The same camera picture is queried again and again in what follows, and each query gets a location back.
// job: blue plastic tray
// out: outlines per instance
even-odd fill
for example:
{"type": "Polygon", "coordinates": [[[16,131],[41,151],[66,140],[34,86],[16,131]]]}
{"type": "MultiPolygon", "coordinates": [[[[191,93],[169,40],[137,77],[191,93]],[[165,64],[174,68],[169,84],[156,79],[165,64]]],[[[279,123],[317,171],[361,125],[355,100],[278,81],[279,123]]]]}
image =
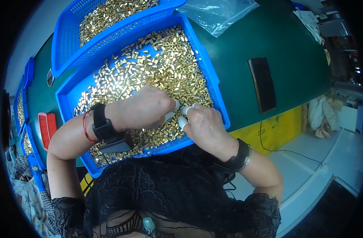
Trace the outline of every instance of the blue plastic tray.
{"type": "Polygon", "coordinates": [[[22,131],[22,138],[20,139],[20,146],[22,147],[23,155],[27,155],[25,153],[24,145],[23,145],[23,139],[24,139],[25,133],[27,133],[27,135],[28,135],[28,139],[31,142],[32,151],[33,151],[33,154],[28,155],[28,163],[33,166],[39,166],[41,170],[44,170],[45,164],[42,162],[41,157],[39,155],[39,151],[37,150],[35,141],[33,140],[32,129],[31,129],[31,125],[29,123],[24,124],[23,131],[22,131]]]}
{"type": "Polygon", "coordinates": [[[22,133],[24,123],[27,123],[30,119],[30,117],[28,115],[28,107],[27,107],[27,91],[25,89],[22,89],[22,86],[23,86],[23,78],[20,81],[19,87],[17,88],[16,94],[15,94],[15,99],[13,100],[13,116],[15,117],[16,131],[17,131],[18,135],[20,135],[22,133]],[[24,115],[24,122],[23,122],[22,126],[20,126],[19,120],[17,118],[17,104],[18,104],[17,98],[19,96],[20,90],[22,90],[23,115],[24,115]]]}
{"type": "MultiPolygon", "coordinates": [[[[85,64],[85,66],[80,67],[74,71],[74,73],[69,76],[69,78],[56,92],[56,100],[63,122],[65,123],[73,117],[74,107],[78,106],[81,93],[87,91],[87,88],[90,85],[96,85],[93,74],[98,72],[101,67],[101,62],[104,62],[105,59],[110,59],[108,63],[110,64],[110,67],[113,67],[112,65],[114,65],[114,61],[116,60],[111,59],[111,56],[113,54],[119,55],[118,53],[120,53],[121,49],[125,46],[132,44],[140,37],[143,37],[152,31],[164,30],[178,24],[181,24],[182,29],[184,29],[184,32],[189,39],[191,48],[196,53],[195,57],[198,59],[199,68],[205,75],[207,88],[214,102],[214,108],[221,112],[225,129],[228,129],[230,127],[230,121],[224,102],[222,100],[220,90],[218,88],[219,80],[217,78],[216,72],[210,61],[207,50],[204,46],[200,45],[200,42],[198,41],[191,24],[189,23],[187,17],[182,13],[165,17],[162,20],[146,25],[141,29],[130,31],[127,33],[127,35],[125,35],[124,38],[122,37],[119,41],[114,41],[112,44],[109,44],[107,47],[105,47],[101,51],[101,54],[97,55],[88,64],[85,64]]],[[[155,55],[155,50],[150,45],[145,46],[143,49],[148,50],[149,54],[155,55]]],[[[134,157],[139,158],[148,156],[148,152],[150,152],[152,155],[167,154],[191,144],[193,144],[193,141],[190,140],[187,136],[184,136],[183,138],[170,141],[164,145],[160,145],[157,148],[144,150],[143,154],[138,154],[134,157]]],[[[94,161],[92,161],[88,152],[81,156],[81,160],[83,161],[91,176],[94,178],[98,177],[103,169],[107,167],[104,166],[98,168],[94,161]]]]}
{"type": "Polygon", "coordinates": [[[98,4],[106,0],[75,0],[57,19],[52,41],[52,74],[60,77],[66,69],[87,64],[103,51],[111,42],[121,40],[130,31],[146,27],[153,21],[172,14],[175,8],[184,5],[187,0],[159,0],[159,5],[135,13],[117,22],[99,33],[80,48],[79,24],[98,4]]]}
{"type": "Polygon", "coordinates": [[[33,65],[35,64],[35,60],[30,58],[25,65],[24,70],[24,83],[23,88],[29,88],[31,86],[31,83],[33,81],[33,65]]]}

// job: hand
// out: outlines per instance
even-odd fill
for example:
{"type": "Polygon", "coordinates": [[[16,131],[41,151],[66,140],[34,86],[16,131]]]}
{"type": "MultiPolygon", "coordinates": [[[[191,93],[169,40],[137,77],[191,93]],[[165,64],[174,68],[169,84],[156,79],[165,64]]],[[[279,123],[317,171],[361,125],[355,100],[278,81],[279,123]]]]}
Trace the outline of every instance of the hand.
{"type": "MultiPolygon", "coordinates": [[[[110,103],[105,116],[117,131],[157,128],[165,121],[165,115],[176,107],[176,101],[159,88],[145,85],[133,96],[110,103]]],[[[167,119],[174,113],[167,114],[167,119]]]]}
{"type": "Polygon", "coordinates": [[[225,162],[238,153],[238,140],[226,132],[221,113],[214,108],[194,104],[187,111],[189,124],[183,131],[201,149],[225,162]]]}
{"type": "Polygon", "coordinates": [[[41,178],[41,170],[34,170],[32,175],[37,187],[39,188],[39,191],[40,192],[45,191],[45,186],[41,178]]]}

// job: black phone screen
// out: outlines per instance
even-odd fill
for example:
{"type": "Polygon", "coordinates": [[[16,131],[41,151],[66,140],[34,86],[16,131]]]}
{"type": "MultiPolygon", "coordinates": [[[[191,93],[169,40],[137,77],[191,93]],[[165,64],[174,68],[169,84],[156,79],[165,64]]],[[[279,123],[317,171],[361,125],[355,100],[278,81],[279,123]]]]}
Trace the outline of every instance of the black phone screen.
{"type": "Polygon", "coordinates": [[[264,113],[277,107],[273,78],[266,57],[249,60],[251,74],[253,75],[260,112],[264,113]]]}

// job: green table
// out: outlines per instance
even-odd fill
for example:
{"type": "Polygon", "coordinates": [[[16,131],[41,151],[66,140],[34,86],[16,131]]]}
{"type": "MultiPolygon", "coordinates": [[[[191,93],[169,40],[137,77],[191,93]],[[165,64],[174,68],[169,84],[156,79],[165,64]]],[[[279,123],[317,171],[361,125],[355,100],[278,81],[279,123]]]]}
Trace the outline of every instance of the green table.
{"type": "MultiPolygon", "coordinates": [[[[220,80],[219,88],[234,131],[316,98],[331,89],[323,47],[293,14],[290,2],[257,0],[260,7],[228,28],[219,38],[191,22],[200,43],[207,48],[220,80]],[[277,107],[261,114],[248,59],[265,56],[274,80],[277,107]]],[[[67,70],[51,88],[46,75],[51,67],[52,37],[35,57],[34,81],[28,89],[28,112],[33,137],[46,161],[37,113],[54,112],[62,125],[55,92],[74,71],[67,70]]]]}

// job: blue glove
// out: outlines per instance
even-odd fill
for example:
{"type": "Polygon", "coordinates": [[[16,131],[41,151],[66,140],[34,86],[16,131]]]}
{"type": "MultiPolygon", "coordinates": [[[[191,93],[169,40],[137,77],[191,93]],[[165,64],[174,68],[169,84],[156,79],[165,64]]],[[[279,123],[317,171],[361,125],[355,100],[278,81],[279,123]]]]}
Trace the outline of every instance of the blue glove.
{"type": "Polygon", "coordinates": [[[34,170],[32,175],[37,187],[39,188],[39,191],[40,192],[45,191],[45,186],[41,178],[41,170],[34,170]]]}

